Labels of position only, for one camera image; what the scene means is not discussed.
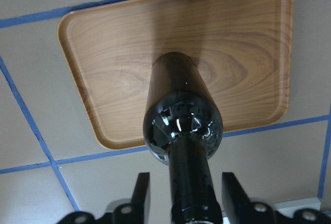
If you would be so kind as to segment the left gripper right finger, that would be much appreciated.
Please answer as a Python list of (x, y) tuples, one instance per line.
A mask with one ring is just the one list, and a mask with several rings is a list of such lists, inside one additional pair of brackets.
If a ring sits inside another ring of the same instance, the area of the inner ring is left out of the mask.
[(222, 204), (230, 223), (253, 223), (253, 207), (235, 174), (222, 173)]

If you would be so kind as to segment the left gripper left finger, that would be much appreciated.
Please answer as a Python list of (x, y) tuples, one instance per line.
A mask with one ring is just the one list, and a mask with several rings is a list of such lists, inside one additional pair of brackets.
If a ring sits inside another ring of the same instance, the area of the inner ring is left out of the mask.
[(130, 202), (135, 223), (148, 223), (150, 200), (150, 173), (139, 173)]

